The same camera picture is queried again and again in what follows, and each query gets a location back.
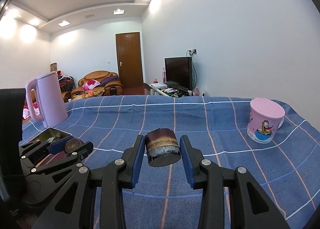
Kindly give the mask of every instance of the blue gripper pad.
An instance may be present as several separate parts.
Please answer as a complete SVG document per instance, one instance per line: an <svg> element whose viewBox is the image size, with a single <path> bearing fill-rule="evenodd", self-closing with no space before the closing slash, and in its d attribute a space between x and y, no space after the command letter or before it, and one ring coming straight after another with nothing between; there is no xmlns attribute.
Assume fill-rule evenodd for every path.
<svg viewBox="0 0 320 229"><path fill-rule="evenodd" d="M52 142L48 149L49 153L51 153L52 155L55 155L55 154L58 154L59 152L64 151L64 146L66 145L67 141L72 138L73 136L68 136L56 142Z"/></svg>
<svg viewBox="0 0 320 229"><path fill-rule="evenodd" d="M132 165L132 179L131 179L132 187L135 187L139 181L139 175L140 175L140 170L141 170L141 165L142 165L143 155L144 155L144 149L145 149L145 137L143 136L139 142L140 142L140 144L138 147L137 156L136 156L134 163Z"/></svg>
<svg viewBox="0 0 320 229"><path fill-rule="evenodd" d="M190 155L189 155L186 143L185 143L185 139L188 139L188 137L181 136L181 138L180 138L180 153L181 153L183 167L184 167L184 171L186 173L187 181L190 184L190 186L193 188L195 186L194 170L193 170Z"/></svg>

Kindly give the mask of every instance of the cable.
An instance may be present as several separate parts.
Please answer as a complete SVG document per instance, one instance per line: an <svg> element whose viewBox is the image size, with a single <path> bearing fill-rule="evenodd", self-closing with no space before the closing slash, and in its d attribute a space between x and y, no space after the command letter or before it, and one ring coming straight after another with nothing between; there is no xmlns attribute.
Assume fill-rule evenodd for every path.
<svg viewBox="0 0 320 229"><path fill-rule="evenodd" d="M196 74L196 83L195 85L192 87L192 90L195 89L196 85L197 85L197 82L198 82L198 75L197 75L197 71L195 69L195 66L193 64L193 60L192 60L192 57L193 57L194 53L191 54L191 63L192 63L192 66L193 66L193 69L195 70L195 74Z"/></svg>

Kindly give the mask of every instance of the metal screw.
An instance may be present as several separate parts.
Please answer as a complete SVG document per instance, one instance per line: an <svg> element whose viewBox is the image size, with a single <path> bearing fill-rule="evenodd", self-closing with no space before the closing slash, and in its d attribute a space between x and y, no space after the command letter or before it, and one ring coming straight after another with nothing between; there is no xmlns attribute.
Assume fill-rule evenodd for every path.
<svg viewBox="0 0 320 229"><path fill-rule="evenodd" d="M211 161L207 160L207 159L203 159L203 160L201 160L201 163L202 163L202 165L209 166L211 164Z"/></svg>
<svg viewBox="0 0 320 229"><path fill-rule="evenodd" d="M79 172L81 173L81 174L84 174L84 173L86 173L88 171L88 168L87 167L81 167L81 168L79 168Z"/></svg>
<svg viewBox="0 0 320 229"><path fill-rule="evenodd" d="M247 169L245 167L238 167L238 172L244 174L247 172Z"/></svg>
<svg viewBox="0 0 320 229"><path fill-rule="evenodd" d="M123 159L116 159L115 160L115 164L116 165L122 165L124 163L124 160Z"/></svg>

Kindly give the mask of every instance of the television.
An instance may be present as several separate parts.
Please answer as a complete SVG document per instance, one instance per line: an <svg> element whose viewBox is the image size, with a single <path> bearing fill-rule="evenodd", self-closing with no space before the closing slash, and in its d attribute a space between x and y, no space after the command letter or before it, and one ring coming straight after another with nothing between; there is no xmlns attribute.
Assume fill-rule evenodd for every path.
<svg viewBox="0 0 320 229"><path fill-rule="evenodd" d="M192 90L192 58L165 58L167 86L179 90Z"/></svg>

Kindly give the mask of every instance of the leather sofa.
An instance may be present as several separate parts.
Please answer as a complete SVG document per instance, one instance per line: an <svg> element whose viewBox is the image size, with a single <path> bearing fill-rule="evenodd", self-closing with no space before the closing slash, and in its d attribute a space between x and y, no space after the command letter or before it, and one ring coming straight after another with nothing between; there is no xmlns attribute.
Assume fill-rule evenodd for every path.
<svg viewBox="0 0 320 229"><path fill-rule="evenodd" d="M84 85L89 80L94 79L94 80L101 82L104 78L110 77L112 75L118 76L116 73L108 72L108 71L94 71L90 74L87 74L84 78L79 80L79 82L78 82L79 87L72 90L71 97L73 98L76 95L84 94L85 90L84 90L84 88L82 88L82 85ZM105 96L107 96L107 95L121 95L122 94L122 84L119 80L112 81L112 82L107 83L104 87L93 88L93 91L96 91L96 90L102 90L102 91L104 90Z"/></svg>

